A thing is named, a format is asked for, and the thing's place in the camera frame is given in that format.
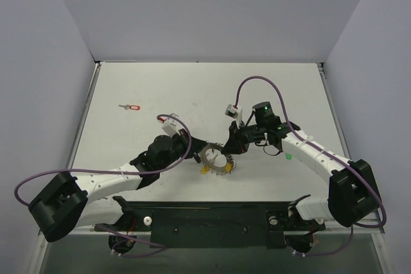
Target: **gray wall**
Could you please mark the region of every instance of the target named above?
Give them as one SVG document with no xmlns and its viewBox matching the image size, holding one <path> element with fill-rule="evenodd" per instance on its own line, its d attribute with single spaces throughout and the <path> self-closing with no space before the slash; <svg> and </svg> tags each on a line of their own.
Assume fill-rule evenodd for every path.
<svg viewBox="0 0 411 274">
<path fill-rule="evenodd" d="M 325 66 L 350 152 L 376 175 L 399 273 L 411 268 L 410 52 L 411 0 L 361 0 Z"/>
<path fill-rule="evenodd" d="M 23 178 L 65 166 L 94 62 L 62 0 L 0 0 L 0 267 L 24 273 L 38 227 Z M 41 183 L 22 189 L 34 197 Z"/>
<path fill-rule="evenodd" d="M 97 60 L 319 62 L 359 0 L 64 0 Z"/>
</svg>

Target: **white table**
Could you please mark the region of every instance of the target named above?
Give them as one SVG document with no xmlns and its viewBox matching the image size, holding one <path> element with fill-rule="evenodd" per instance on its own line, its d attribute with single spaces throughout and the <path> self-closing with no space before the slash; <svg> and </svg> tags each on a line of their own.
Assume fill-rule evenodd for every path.
<svg viewBox="0 0 411 274">
<path fill-rule="evenodd" d="M 73 167 L 112 169 L 137 157 L 164 133 L 155 118 L 161 113 L 178 114 L 194 137 L 225 143 L 232 121 L 225 108 L 251 75 L 270 78 L 280 88 L 290 119 L 343 155 L 316 64 L 102 63 Z M 252 80 L 240 95 L 245 120 L 261 101 L 271 101 L 284 119 L 274 89 Z M 141 109 L 125 110 L 119 104 Z M 122 195 L 144 201 L 292 201 L 328 193 L 327 184 L 297 159 L 270 157 L 254 145 L 235 158 L 231 175 L 203 175 L 201 165 L 185 160 L 149 187 Z"/>
</svg>

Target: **purple cable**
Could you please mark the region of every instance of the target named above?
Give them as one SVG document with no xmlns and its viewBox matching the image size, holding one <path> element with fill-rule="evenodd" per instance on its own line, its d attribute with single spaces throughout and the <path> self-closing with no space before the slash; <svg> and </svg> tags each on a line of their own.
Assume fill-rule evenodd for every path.
<svg viewBox="0 0 411 274">
<path fill-rule="evenodd" d="M 342 250 L 346 249 L 351 244 L 351 241 L 353 240 L 353 236 L 354 236 L 354 227 L 351 226 L 351 232 L 349 234 L 347 242 L 345 242 L 343 245 L 338 247 L 336 250 L 331 250 L 330 252 L 324 252 L 324 253 L 305 253 L 305 254 L 303 254 L 303 253 L 297 252 L 297 250 L 294 250 L 294 248 L 292 248 L 290 246 L 290 243 L 288 241 L 287 241 L 287 245 L 292 250 L 294 250 L 297 255 L 300 255 L 300 256 L 304 256 L 304 257 L 330 256 L 330 255 L 334 255 L 334 254 L 339 253 Z"/>
<path fill-rule="evenodd" d="M 19 195 L 19 189 L 22 185 L 24 185 L 25 183 L 32 181 L 36 178 L 40 178 L 41 176 L 47 176 L 47 175 L 52 175 L 55 173 L 62 173 L 64 171 L 69 171 L 71 173 L 98 173 L 98 174 L 102 174 L 102 175 L 155 175 L 157 173 L 163 173 L 167 170 L 170 170 L 172 168 L 174 168 L 175 166 L 179 165 L 188 155 L 188 153 L 190 152 L 191 149 L 191 133 L 188 129 L 188 127 L 179 119 L 176 118 L 172 115 L 166 115 L 166 114 L 161 114 L 157 116 L 157 119 L 161 118 L 161 117 L 168 117 L 171 118 L 173 120 L 176 120 L 178 123 L 181 124 L 181 126 L 187 131 L 187 135 L 188 135 L 188 146 L 187 146 L 187 150 L 185 152 L 185 154 L 183 154 L 183 156 L 176 161 L 176 163 L 160 169 L 160 170 L 156 170 L 156 171 L 145 171 L 145 172 L 133 172 L 133 171 L 107 171 L 107 170 L 91 170 L 91 169 L 56 169 L 56 170 L 51 170 L 51 171 L 45 171 L 43 173 L 38 173 L 37 175 L 33 175 L 33 176 L 29 176 L 27 179 L 24 179 L 23 181 L 21 181 L 19 184 L 16 185 L 15 189 L 14 189 L 14 196 L 15 199 L 17 199 L 17 201 L 25 206 L 28 207 L 29 203 L 24 201 L 20 195 Z"/>
<path fill-rule="evenodd" d="M 237 106 L 238 104 L 238 100 L 240 98 L 240 90 L 243 87 L 243 85 L 249 81 L 249 80 L 265 80 L 267 83 L 269 83 L 271 86 L 273 86 L 273 88 L 275 89 L 275 91 L 277 92 L 278 98 L 280 100 L 280 104 L 281 104 L 281 108 L 283 109 L 283 114 L 284 114 L 284 118 L 285 121 L 288 125 L 288 127 L 290 128 L 291 132 L 293 132 L 293 134 L 300 140 L 300 141 L 305 141 L 304 138 L 302 138 L 293 128 L 293 126 L 290 123 L 290 120 L 288 119 L 287 116 L 287 111 L 285 109 L 285 104 L 284 104 L 284 100 L 283 100 L 283 96 L 280 93 L 280 90 L 277 88 L 277 86 L 275 85 L 275 83 L 273 83 L 271 80 L 269 80 L 266 77 L 263 76 L 250 76 L 248 78 L 246 78 L 245 80 L 243 80 L 240 83 L 240 86 L 238 86 L 238 90 L 237 90 L 237 96 L 236 96 L 236 103 L 234 106 Z M 311 147 L 315 148 L 318 151 L 322 151 L 323 149 L 321 149 L 320 147 L 318 147 L 316 144 L 307 141 L 306 144 L 309 144 Z M 377 201 L 378 206 L 381 209 L 381 213 L 382 213 L 382 220 L 381 223 L 378 223 L 376 225 L 365 225 L 365 224 L 361 224 L 361 223 L 355 223 L 355 225 L 359 226 L 359 227 L 364 227 L 364 228 L 380 228 L 383 227 L 386 222 L 387 222 L 387 212 L 385 211 L 385 207 L 380 199 L 380 197 L 378 197 L 378 195 L 374 192 L 374 190 L 372 189 L 372 187 L 367 183 L 367 181 L 365 181 L 362 176 L 360 176 L 359 173 L 357 173 L 355 171 L 355 169 L 353 169 L 350 165 L 346 164 L 345 162 L 343 162 L 342 160 L 340 160 L 338 157 L 328 153 L 328 152 L 323 152 L 323 154 L 329 158 L 332 158 L 333 160 L 335 160 L 336 162 L 338 162 L 339 164 L 343 165 L 345 168 L 347 168 L 348 170 L 350 170 L 350 172 L 352 172 L 352 174 L 357 177 L 357 179 L 359 179 L 359 181 L 361 181 L 361 183 L 365 186 L 365 188 L 367 188 L 367 190 L 370 192 L 371 196 Z"/>
<path fill-rule="evenodd" d="M 140 254 L 140 255 L 121 254 L 121 256 L 122 256 L 122 257 L 125 257 L 125 258 L 144 258 L 144 257 L 149 257 L 149 256 L 155 255 L 155 254 L 157 254 L 157 253 L 161 253 L 161 252 L 165 251 L 165 249 L 166 249 L 166 247 L 163 246 L 163 245 L 156 244 L 156 243 L 151 243 L 151 242 L 148 242 L 148 241 L 138 240 L 138 239 L 136 239 L 136 238 L 134 238 L 134 237 L 130 237 L 130 236 L 128 236 L 128 235 L 121 234 L 120 232 L 111 230 L 111 229 L 109 229 L 109 228 L 107 228 L 107 227 L 105 227 L 105 226 L 103 226 L 103 225 L 98 225 L 98 228 L 103 229 L 104 231 L 110 232 L 111 234 L 115 234 L 115 235 L 117 235 L 117 236 L 119 236 L 119 237 L 123 237 L 123 238 L 125 239 L 124 241 L 117 242 L 115 245 L 113 245 L 113 247 L 111 248 L 112 250 L 115 250 L 118 245 L 120 245 L 120 244 L 122 244 L 122 243 L 125 243 L 125 242 L 127 242 L 128 240 L 131 240 L 131 241 L 134 241 L 134 242 L 137 242 L 137 243 L 140 243 L 140 244 L 155 246 L 155 247 L 158 247 L 158 248 L 159 248 L 158 250 L 156 250 L 156 251 L 154 251 L 154 252 L 142 253 L 142 254 Z"/>
</svg>

